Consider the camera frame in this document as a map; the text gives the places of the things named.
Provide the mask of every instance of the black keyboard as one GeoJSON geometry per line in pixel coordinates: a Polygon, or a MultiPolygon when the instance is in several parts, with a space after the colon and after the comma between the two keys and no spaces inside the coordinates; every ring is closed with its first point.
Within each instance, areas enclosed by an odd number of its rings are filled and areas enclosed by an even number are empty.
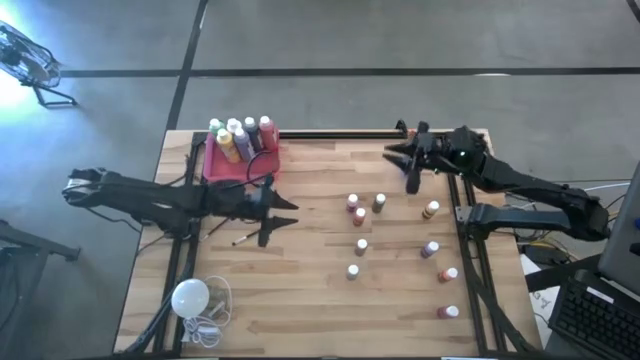
{"type": "Polygon", "coordinates": [[[560,287],[549,327],[604,359],[640,360],[640,304],[587,271],[560,287]]]}

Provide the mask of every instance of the white light bulb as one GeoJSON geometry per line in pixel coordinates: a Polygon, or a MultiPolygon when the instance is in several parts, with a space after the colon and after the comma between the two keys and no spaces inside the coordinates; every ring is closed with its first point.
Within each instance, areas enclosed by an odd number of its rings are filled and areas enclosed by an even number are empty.
{"type": "Polygon", "coordinates": [[[209,304],[209,288],[199,279],[181,282],[171,295],[171,308],[185,319],[200,315],[209,304]]]}

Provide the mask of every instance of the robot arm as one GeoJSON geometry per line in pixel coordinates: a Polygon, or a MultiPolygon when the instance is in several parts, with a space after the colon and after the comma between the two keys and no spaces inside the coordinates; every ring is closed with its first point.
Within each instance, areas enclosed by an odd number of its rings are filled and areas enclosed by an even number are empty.
{"type": "Polygon", "coordinates": [[[190,234],[192,219],[212,215],[261,222],[258,244],[264,247],[271,231],[298,221],[269,217],[271,208],[298,209],[271,190],[271,175],[250,194],[245,191],[245,183],[237,180],[168,186],[105,169],[73,170],[69,178],[62,194],[70,205],[120,210],[140,223],[154,223],[176,238],[190,234]]]}
{"type": "Polygon", "coordinates": [[[586,241],[609,236],[609,213],[597,197],[517,172],[493,157],[483,136],[466,126],[438,137],[429,133],[427,123],[420,122],[411,139],[385,149],[395,154],[384,157],[407,174],[407,193],[417,193],[420,172],[427,169],[464,176],[485,192],[511,192],[560,209],[531,212],[478,204],[458,213],[458,220],[465,222],[475,239],[486,239],[499,227],[557,230],[586,241]]]}

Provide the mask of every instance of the wooden table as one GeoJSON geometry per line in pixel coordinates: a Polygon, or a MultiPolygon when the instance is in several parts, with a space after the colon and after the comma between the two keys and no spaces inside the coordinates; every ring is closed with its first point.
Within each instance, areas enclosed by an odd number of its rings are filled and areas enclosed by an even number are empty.
{"type": "MultiPolygon", "coordinates": [[[[183,173],[192,135],[167,132],[157,182],[183,173]]],[[[446,284],[436,278],[448,267],[462,271],[446,176],[424,171],[419,194],[407,196],[402,174],[381,157],[383,146],[396,142],[283,140],[277,190],[300,209],[276,213],[300,221],[275,231],[266,248],[255,241],[232,247],[233,240],[257,227],[239,221],[225,224],[200,244],[195,277],[215,274],[229,281],[233,317],[215,349],[189,344],[182,355],[477,355],[464,276],[446,284]],[[387,195],[387,203],[380,214],[369,211],[364,225],[355,227],[345,211],[350,193],[357,193],[366,207],[378,193],[387,195]],[[438,200],[441,209],[425,221],[420,213],[431,200],[438,200]],[[364,257],[354,255],[360,238],[370,244],[364,257]],[[438,241],[441,249],[424,260],[420,248],[429,240],[438,241]],[[360,267],[355,281],[345,277],[350,264],[360,267]],[[460,308],[460,317],[438,319],[436,309],[449,304],[460,308]]],[[[504,203],[502,195],[477,191],[476,196],[478,202],[504,203]]],[[[206,219],[202,232],[220,220],[206,219]]],[[[145,229],[140,246],[159,235],[156,228],[145,229]]],[[[539,347],[513,238],[494,235],[487,247],[501,306],[525,338],[539,347]]],[[[170,248],[168,240],[160,242],[136,260],[115,350],[131,344],[159,307],[170,248]]]]}

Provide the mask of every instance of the concrete floor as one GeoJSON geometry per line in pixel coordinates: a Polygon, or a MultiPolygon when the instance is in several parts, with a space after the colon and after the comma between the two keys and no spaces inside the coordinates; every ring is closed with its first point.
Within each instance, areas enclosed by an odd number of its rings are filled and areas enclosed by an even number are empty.
{"type": "MultiPolygon", "coordinates": [[[[0,20],[66,69],[180,69],[198,2],[5,0],[0,20]]],[[[193,67],[639,66],[639,37],[624,0],[212,0],[193,67]]],[[[0,74],[0,218],[83,248],[77,263],[49,261],[21,359],[111,351],[138,235],[60,190],[73,168],[152,179],[177,83],[63,79],[81,106],[45,110],[0,74]]],[[[285,129],[468,124],[515,168],[588,188],[629,179],[640,160],[638,93],[638,76],[198,78],[177,128],[259,113],[285,129]]],[[[601,246],[565,243],[583,256],[601,246]]]]}

